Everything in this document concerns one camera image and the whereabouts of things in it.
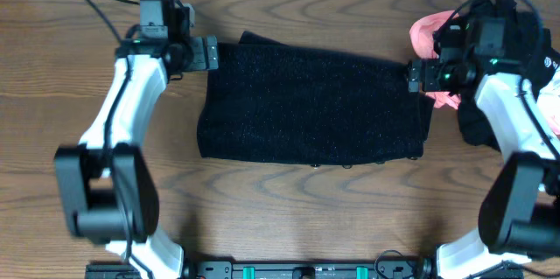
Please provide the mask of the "black velvet skirt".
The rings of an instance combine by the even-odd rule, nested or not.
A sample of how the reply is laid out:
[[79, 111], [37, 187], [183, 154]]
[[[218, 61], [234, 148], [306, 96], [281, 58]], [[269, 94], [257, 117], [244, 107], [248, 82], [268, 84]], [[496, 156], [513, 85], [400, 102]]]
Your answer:
[[198, 120], [203, 157], [351, 166], [424, 153], [434, 102], [408, 90], [402, 63], [250, 31], [218, 55]]

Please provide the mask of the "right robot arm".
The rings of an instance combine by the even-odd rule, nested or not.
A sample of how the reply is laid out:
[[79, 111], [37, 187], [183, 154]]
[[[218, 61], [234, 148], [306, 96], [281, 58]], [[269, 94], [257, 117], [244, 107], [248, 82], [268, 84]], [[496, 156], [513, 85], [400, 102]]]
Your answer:
[[533, 70], [548, 68], [540, 18], [455, 17], [445, 11], [416, 21], [409, 35], [419, 57], [409, 65], [409, 90], [472, 99], [504, 160], [477, 227], [437, 249], [436, 277], [482, 278], [557, 257], [559, 205], [537, 202], [540, 192], [559, 193], [559, 140], [530, 79]]

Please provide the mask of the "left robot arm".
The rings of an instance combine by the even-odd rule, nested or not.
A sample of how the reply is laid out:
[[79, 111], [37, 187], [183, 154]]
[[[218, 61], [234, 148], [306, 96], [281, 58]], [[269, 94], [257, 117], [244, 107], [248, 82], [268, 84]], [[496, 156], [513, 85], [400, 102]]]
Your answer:
[[194, 278], [185, 250], [158, 225], [158, 192], [142, 154], [151, 115], [172, 80], [218, 67], [214, 36], [193, 37], [195, 10], [179, 0], [138, 0], [140, 21], [115, 49], [115, 74], [98, 115], [55, 174], [71, 235], [119, 255], [138, 278]]

